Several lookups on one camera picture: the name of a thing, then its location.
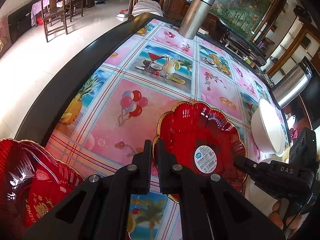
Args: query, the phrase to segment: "barcode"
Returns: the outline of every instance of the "barcode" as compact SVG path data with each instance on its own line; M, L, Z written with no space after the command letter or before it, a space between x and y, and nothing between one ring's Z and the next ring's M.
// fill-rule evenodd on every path
M207 169L210 169L210 168L211 168L211 166L214 166L214 160L213 160L213 161L211 161L211 162L207 165Z

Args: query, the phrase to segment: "gold rim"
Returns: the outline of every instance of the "gold rim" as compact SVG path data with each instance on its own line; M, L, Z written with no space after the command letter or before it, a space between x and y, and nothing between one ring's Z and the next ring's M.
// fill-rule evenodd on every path
M40 148L42 148L43 150L45 150L55 161L57 161L57 162L59 162L59 163L63 163L63 164L66 165L67 167L71 168L73 171L76 172L76 174L78 174L83 180L85 180L85 178L84 178L78 171L76 171L73 167L71 167L69 164L67 164L67 163L65 163L65 162L63 162L63 161L61 161L61 160L58 160L58 159L57 159L56 157L54 157L54 156L51 154L51 152L49 152L46 148L42 147L40 144L38 144L38 143L36 143L36 142L34 142L34 141L31 141L31 140L20 140L20 141L17 141L17 140L12 139L12 138L3 138L3 139L0 140L0 142L1 142L2 140L11 140L11 141L15 141L15 142L17 142L17 143L20 143L20 142L31 142L31 143L34 143L34 144L38 145Z
M156 145L156 143L158 142L159 137L160 137L160 128L161 128L162 120L163 120L168 114L173 113L173 112L176 110L176 108L177 108L178 106L182 105L182 104L189 104L189 105L192 106L192 105L199 104L199 103L206 105L206 106L207 106L208 108L210 108L211 110L215 110L215 111L220 112L220 113L223 115L223 117L227 120L227 123L230 124L230 125L232 125L234 128L236 128L237 133L238 133L238 137L239 137L239 141L240 141L240 142L242 143L242 145L244 146L245 156L247 157L247 148L246 148L245 144L243 143L243 141L242 141L241 138L240 138L240 134L239 134L239 131L238 131L237 127L228 120L228 118L226 117L226 115L225 115L221 110L209 106L209 105L208 105L206 102L204 102L204 101L194 101L194 102L191 102L191 103L188 102L188 101L181 101L181 102L176 103L170 111L167 111L167 112L165 112L163 115L161 115L161 117L160 117L160 119L159 119L159 121L158 121L157 134L156 134L156 136L153 138L153 141L152 141L152 159L153 159L153 164L155 165L155 167L156 167L156 169L157 169L158 172L159 172L159 170L158 170L158 165L155 164L155 160L156 160L156 159L155 159L155 154L154 154L155 151L154 151L154 149L155 149L155 145ZM246 181L247 177L248 177L248 174L246 173L245 176L244 176L244 179L243 179L243 181L242 181L242 184L244 184L244 182ZM176 202L176 203L179 203L179 201L178 201L175 197L173 197L172 195L167 195L167 196L168 196L172 201L174 201L174 202Z

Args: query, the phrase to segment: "striped cloth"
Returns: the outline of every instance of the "striped cloth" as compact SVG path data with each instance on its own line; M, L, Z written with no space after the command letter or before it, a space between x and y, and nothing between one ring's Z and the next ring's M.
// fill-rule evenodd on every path
M137 16L145 12L163 16L160 5L156 1L149 0L140 0L139 2L137 2L133 7L132 15Z

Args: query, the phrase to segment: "black table edge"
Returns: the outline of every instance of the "black table edge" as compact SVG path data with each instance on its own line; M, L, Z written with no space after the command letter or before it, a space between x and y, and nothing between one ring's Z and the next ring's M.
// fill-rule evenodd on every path
M173 22L161 16L144 13L121 23L101 35L75 55L46 85L27 112L15 139L28 139L45 147L60 117L87 79L118 47L153 19L177 27L180 26L177 22ZM225 50L225 47L218 42L200 33L198 33L197 36L213 43L218 48ZM269 85L255 73L247 62L234 52L229 50L227 52L231 54L233 58L236 58L244 64L251 72L262 80L270 90ZM276 107L281 110L271 91L270 95ZM285 122L285 125L287 134L289 135L287 122Z

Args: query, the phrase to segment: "white tile floor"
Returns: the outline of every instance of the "white tile floor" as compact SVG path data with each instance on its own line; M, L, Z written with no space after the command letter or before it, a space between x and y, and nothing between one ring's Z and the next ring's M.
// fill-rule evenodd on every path
M68 35L60 31L47 43L42 26L22 35L0 59L0 139L13 138L40 92L53 76L78 52L105 32L119 25L116 15L129 0L107 0L84 9L72 23Z

